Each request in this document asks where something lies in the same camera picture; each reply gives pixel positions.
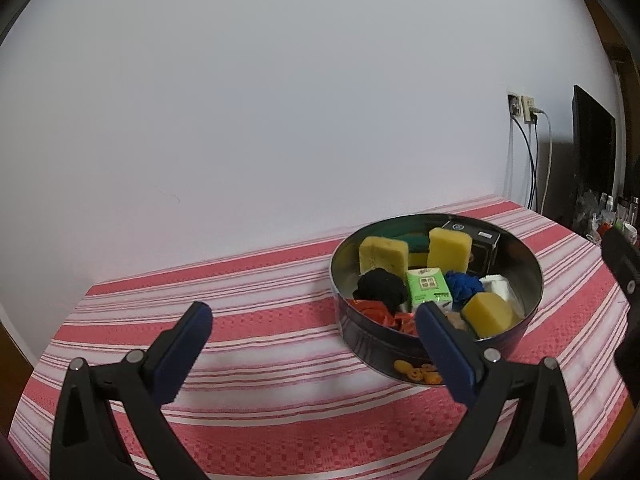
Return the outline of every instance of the crumpled blue fabric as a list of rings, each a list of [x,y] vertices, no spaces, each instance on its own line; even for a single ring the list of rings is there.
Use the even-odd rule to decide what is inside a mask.
[[[484,292],[480,279],[464,272],[450,270],[444,275],[444,280],[447,282],[454,303],[466,302],[478,292]]]

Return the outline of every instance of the power socket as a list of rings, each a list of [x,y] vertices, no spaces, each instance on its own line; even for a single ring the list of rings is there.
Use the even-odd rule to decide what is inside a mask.
[[[525,124],[533,124],[534,121],[531,110],[535,107],[536,105],[533,102],[533,97],[526,95],[522,96],[522,116],[524,117]]]
[[[520,117],[522,115],[522,99],[517,94],[507,94],[509,103],[509,115],[511,117]]]

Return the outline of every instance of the dark container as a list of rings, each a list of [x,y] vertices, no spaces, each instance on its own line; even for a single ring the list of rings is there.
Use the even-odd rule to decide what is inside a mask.
[[[416,368],[430,364],[431,360],[416,336],[386,328],[363,316],[345,301],[353,298],[360,275],[358,248],[367,236],[424,234],[450,220],[500,233],[497,254],[489,274],[505,276],[524,309],[525,317],[516,326],[501,334],[479,339],[478,344],[482,348],[498,349],[508,357],[524,335],[542,299],[542,270],[536,257],[510,232],[489,222],[450,214],[416,214],[382,220],[359,229],[338,246],[331,258],[330,277],[336,295],[338,328],[344,341],[360,359],[399,381],[411,382],[395,370],[396,360],[408,361]]]

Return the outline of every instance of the silver bolt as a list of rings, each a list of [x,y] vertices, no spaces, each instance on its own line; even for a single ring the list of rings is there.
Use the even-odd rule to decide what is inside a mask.
[[[491,363],[497,363],[501,357],[500,352],[495,348],[487,348],[484,351],[484,358]]]
[[[144,356],[145,356],[145,353],[142,350],[132,350],[127,354],[125,359],[130,363],[135,364],[142,361]]]
[[[69,363],[69,369],[77,372],[80,368],[82,368],[83,364],[84,364],[84,361],[82,360],[82,358],[76,357],[73,361]]]
[[[558,368],[558,361],[556,361],[552,357],[545,357],[543,359],[543,363],[547,368],[549,368],[549,370],[555,370],[556,368]]]

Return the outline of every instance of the table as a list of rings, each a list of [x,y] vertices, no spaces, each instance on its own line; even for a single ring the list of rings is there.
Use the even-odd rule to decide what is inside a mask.
[[[511,359],[559,360],[584,467],[626,399],[613,351],[628,304],[600,250],[497,196],[435,211],[493,222],[536,254],[545,291]],[[163,412],[210,478],[417,478],[464,410],[445,388],[397,383],[371,370],[340,339],[328,262],[351,231],[93,286],[35,367],[12,445],[38,478],[48,478],[53,413],[68,362],[78,355],[90,364],[118,361],[202,300],[214,313],[213,334]],[[122,405],[113,406],[137,468],[156,478]],[[477,474],[495,458],[513,412],[507,404]]]

